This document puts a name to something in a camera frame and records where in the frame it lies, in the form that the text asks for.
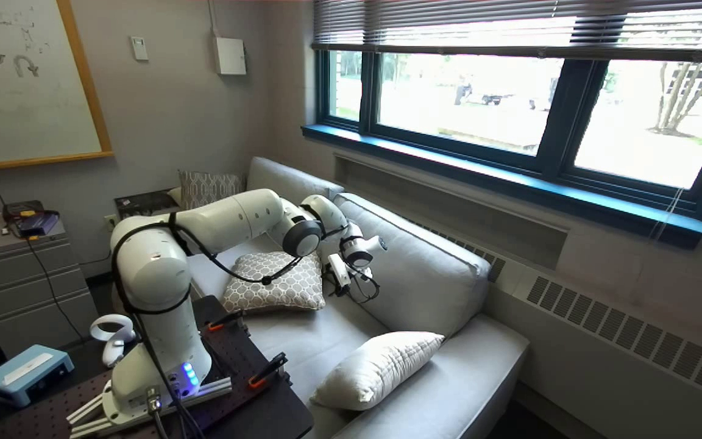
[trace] white couch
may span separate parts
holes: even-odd
[[[288,353],[286,372],[310,407],[310,438],[441,439],[486,438],[502,414],[528,339],[483,314],[490,264],[481,256],[374,206],[341,185],[307,175],[269,160],[253,160],[247,188],[273,188],[300,206],[322,194],[367,235],[380,235],[389,252],[377,256],[384,286],[372,302],[329,299],[320,313],[273,313],[249,317],[252,339],[267,356]],[[241,255],[272,252],[247,241],[219,255],[234,264]],[[206,256],[190,260],[196,289],[223,299],[227,275]],[[312,403],[327,374],[372,336],[394,330],[446,334],[436,356],[372,413],[329,410]]]

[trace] floor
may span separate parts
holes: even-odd
[[[100,313],[116,311],[116,299],[111,295],[111,284],[91,284],[91,292],[97,302]],[[511,403],[508,413],[501,418],[497,427],[494,429],[490,439],[563,439],[557,429],[551,429],[545,419],[533,414],[520,403]]]

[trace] wall heater vent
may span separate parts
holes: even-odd
[[[528,300],[574,327],[590,331],[619,349],[702,389],[702,347],[650,324],[635,314],[614,311],[601,300],[563,289],[550,278],[536,278]]]

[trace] couch cushion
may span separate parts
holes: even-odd
[[[489,292],[490,264],[359,195],[335,199],[347,221],[389,246],[374,260],[380,295],[363,307],[391,330],[457,334]],[[327,240],[322,256],[339,245]]]
[[[300,206],[307,195],[324,195],[333,200],[344,191],[333,180],[302,174],[264,156],[253,156],[247,188],[272,188],[296,206]]]
[[[241,311],[320,311],[324,307],[320,256],[310,255],[273,284],[252,284],[294,264],[286,252],[244,255],[234,264],[223,299],[227,313]]]

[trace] white pillow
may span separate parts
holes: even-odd
[[[441,342],[445,336],[434,331],[391,331],[368,339],[335,366],[314,403],[339,410],[372,410],[416,375]]]
[[[200,208],[244,191],[244,178],[238,174],[196,174],[182,171],[182,208]]]
[[[247,255],[234,264],[234,273],[244,278],[264,278],[279,273],[294,256],[286,252],[273,255]],[[324,307],[322,295],[322,264],[317,255],[306,256],[294,272],[277,278],[272,286],[247,284],[230,278],[223,295],[227,313],[240,311],[320,311]]]

